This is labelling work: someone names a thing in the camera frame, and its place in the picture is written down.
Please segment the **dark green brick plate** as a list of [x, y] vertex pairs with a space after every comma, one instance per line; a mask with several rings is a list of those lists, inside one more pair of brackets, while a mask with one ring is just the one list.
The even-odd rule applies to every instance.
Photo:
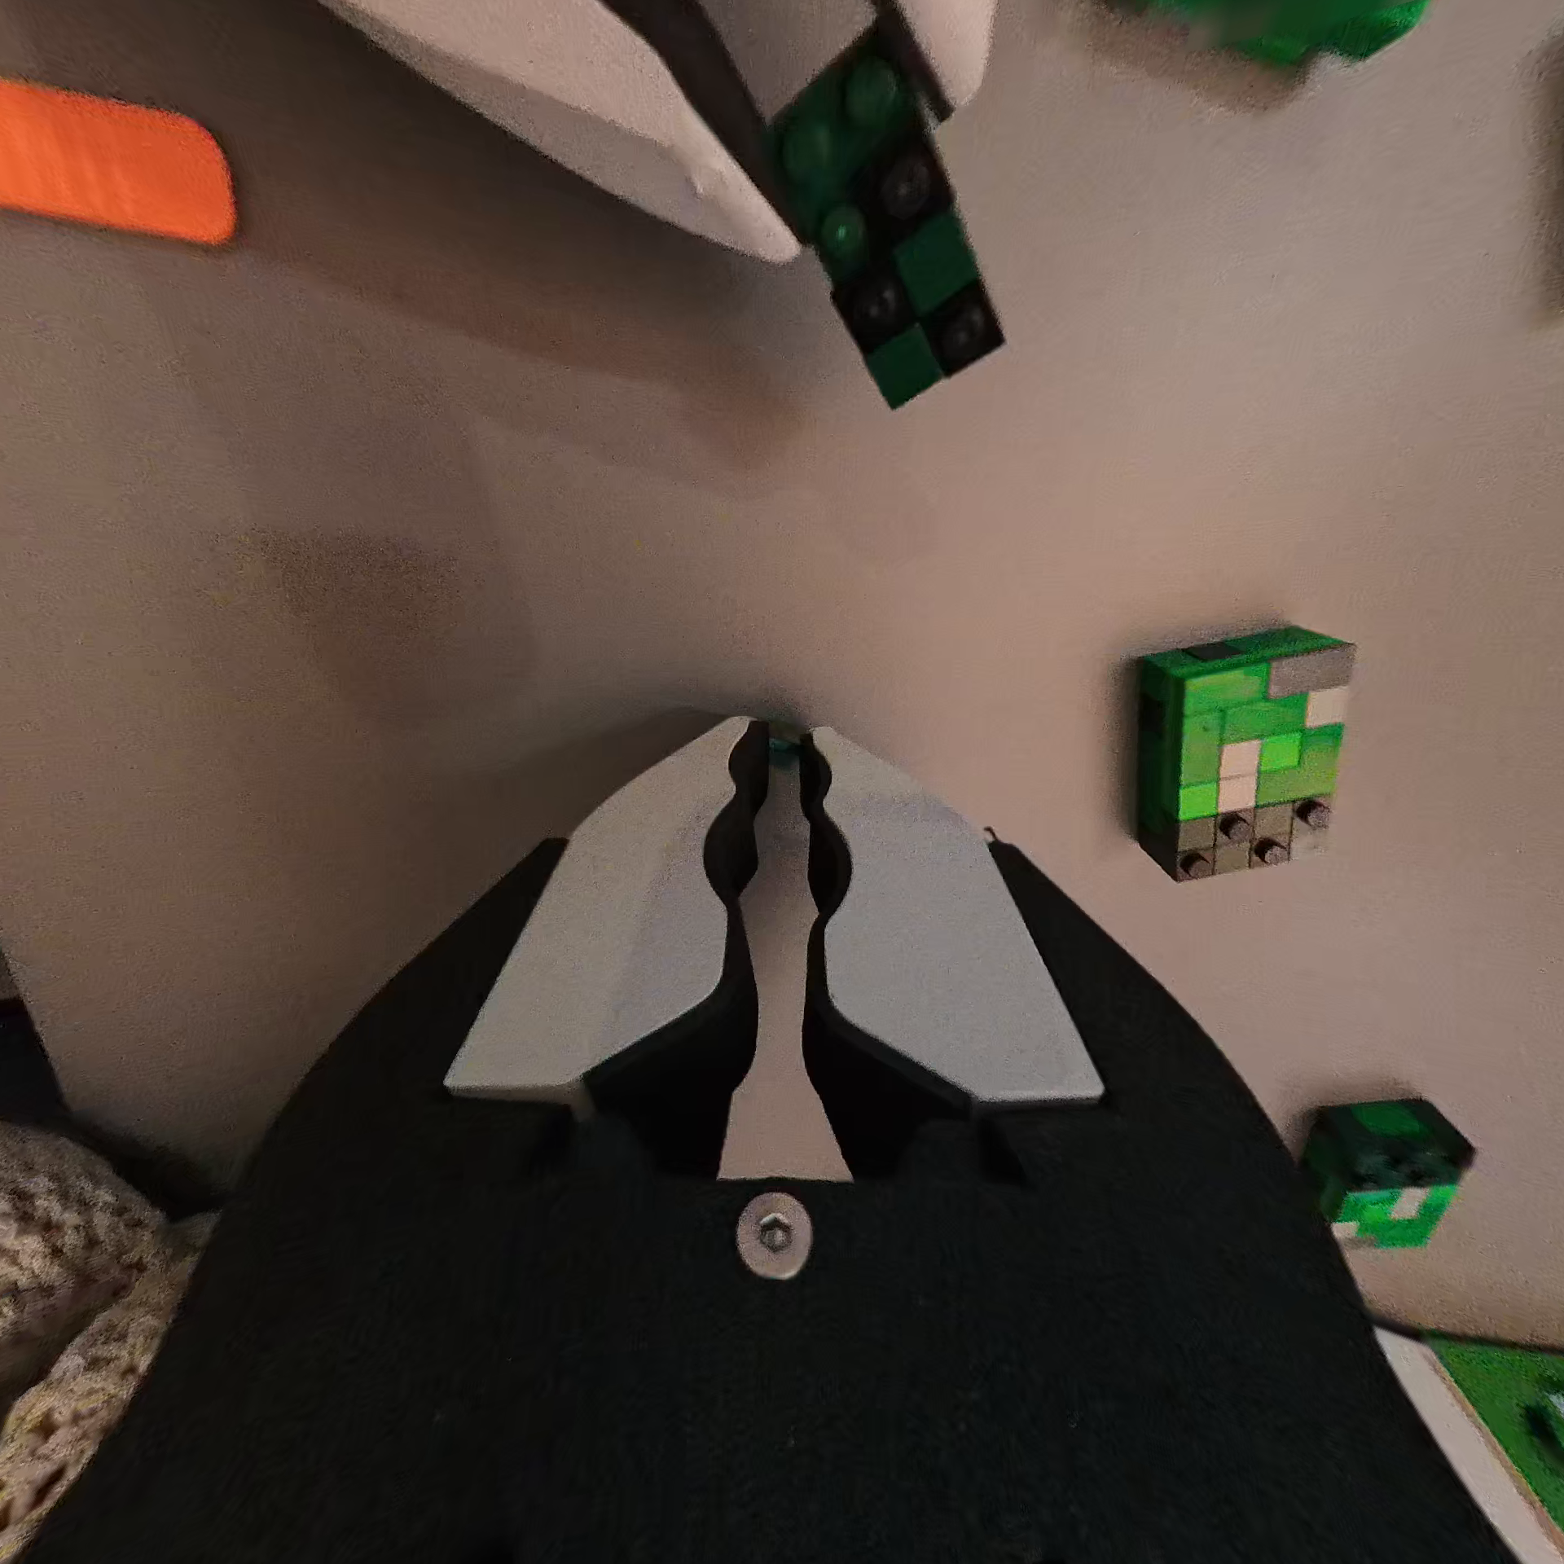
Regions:
[[[950, 380], [935, 359], [924, 317], [970, 283], [989, 290], [935, 143], [933, 117], [875, 26], [803, 86], [773, 119], [769, 138], [786, 212], [831, 290], [862, 268], [892, 263], [915, 305], [918, 322], [872, 356], [853, 343], [881, 398], [902, 408]], [[937, 151], [952, 186], [952, 209], [902, 242], [887, 244], [868, 212], [866, 173], [909, 140]]]

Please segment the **small green brick assembly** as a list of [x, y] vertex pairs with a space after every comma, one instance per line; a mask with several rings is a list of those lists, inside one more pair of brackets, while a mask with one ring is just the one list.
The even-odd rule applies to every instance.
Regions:
[[1136, 830], [1175, 883], [1330, 849], [1354, 642], [1283, 626], [1136, 663]]

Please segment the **person's dark trousers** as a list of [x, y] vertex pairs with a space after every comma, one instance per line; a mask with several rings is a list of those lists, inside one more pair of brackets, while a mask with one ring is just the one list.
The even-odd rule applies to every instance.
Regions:
[[71, 1123], [60, 1084], [21, 989], [2, 959], [2, 1121], [62, 1130]]

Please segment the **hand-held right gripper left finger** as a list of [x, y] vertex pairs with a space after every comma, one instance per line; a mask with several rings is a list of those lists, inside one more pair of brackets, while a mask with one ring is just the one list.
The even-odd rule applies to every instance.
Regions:
[[609, 795], [568, 838], [445, 1072], [460, 1099], [604, 1104], [602, 1072], [751, 972], [769, 726], [730, 717]]

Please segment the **orange brick separator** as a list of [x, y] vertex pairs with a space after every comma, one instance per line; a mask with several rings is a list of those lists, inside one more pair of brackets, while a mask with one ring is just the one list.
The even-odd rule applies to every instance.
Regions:
[[218, 248], [239, 231], [229, 160], [190, 117], [2, 82], [2, 209]]

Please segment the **green building set box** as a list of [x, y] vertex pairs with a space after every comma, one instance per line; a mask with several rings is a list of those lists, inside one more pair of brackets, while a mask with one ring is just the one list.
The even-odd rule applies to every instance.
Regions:
[[1523, 1562], [1562, 1560], [1562, 1355], [1378, 1326], [1402, 1391]]

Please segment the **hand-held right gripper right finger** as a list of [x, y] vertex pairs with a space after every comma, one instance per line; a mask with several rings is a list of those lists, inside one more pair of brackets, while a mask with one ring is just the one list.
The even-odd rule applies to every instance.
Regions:
[[1084, 1106], [1104, 1084], [987, 836], [833, 728], [799, 758], [827, 1017], [957, 1108]]

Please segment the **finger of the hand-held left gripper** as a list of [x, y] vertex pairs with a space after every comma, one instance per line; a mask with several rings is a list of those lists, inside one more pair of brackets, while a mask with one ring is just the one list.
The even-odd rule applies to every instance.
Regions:
[[982, 88], [996, 11], [996, 2], [874, 2], [875, 30], [935, 121]]
[[769, 134], [700, 4], [326, 2], [583, 181], [702, 240], [803, 250]]

